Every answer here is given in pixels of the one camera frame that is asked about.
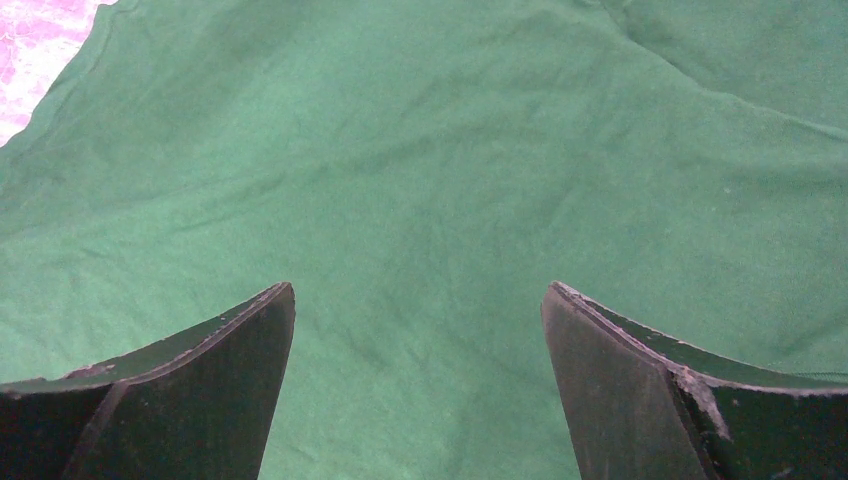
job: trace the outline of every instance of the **green cloth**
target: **green cloth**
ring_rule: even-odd
[[[121,0],[0,150],[0,381],[279,280],[262,478],[578,478],[562,280],[846,370],[838,0]]]

